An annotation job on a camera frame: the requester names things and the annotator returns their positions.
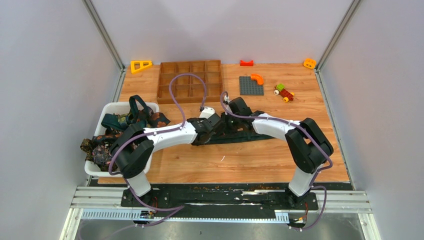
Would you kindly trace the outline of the dark green leaf tie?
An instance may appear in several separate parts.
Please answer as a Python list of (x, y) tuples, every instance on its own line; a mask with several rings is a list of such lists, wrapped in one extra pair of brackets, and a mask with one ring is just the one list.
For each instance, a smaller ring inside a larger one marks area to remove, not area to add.
[(199, 145), (221, 145), (221, 144), (233, 144), (233, 143), (245, 143), (245, 142), (254, 142), (254, 141), (262, 141), (262, 140), (270, 140), (274, 137), (259, 134), (255, 132), (248, 131), (238, 131), (235, 133), (222, 133), (221, 135), (215, 134), (211, 137), (210, 140), (200, 143)]

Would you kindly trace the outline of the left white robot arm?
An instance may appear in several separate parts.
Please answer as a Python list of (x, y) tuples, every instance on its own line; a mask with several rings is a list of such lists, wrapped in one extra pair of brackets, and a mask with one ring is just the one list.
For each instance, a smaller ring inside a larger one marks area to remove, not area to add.
[(225, 122), (216, 113), (208, 118), (194, 117), (182, 123), (159, 128), (129, 127), (112, 145), (110, 153), (114, 164), (126, 180), (140, 206), (149, 206), (153, 201), (151, 185), (146, 173), (153, 153), (177, 145), (201, 146), (213, 136), (221, 134)]

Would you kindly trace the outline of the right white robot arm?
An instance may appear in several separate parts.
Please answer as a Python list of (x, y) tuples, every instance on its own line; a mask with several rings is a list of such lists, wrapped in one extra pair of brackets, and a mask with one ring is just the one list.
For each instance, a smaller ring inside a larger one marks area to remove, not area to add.
[(267, 113), (251, 113), (241, 97), (230, 100), (226, 91), (221, 94), (220, 102), (227, 115), (245, 120), (255, 133), (287, 142), (296, 168), (285, 201), (292, 209), (301, 207), (318, 174), (333, 167), (330, 156), (334, 148), (318, 124), (312, 118), (294, 121)]

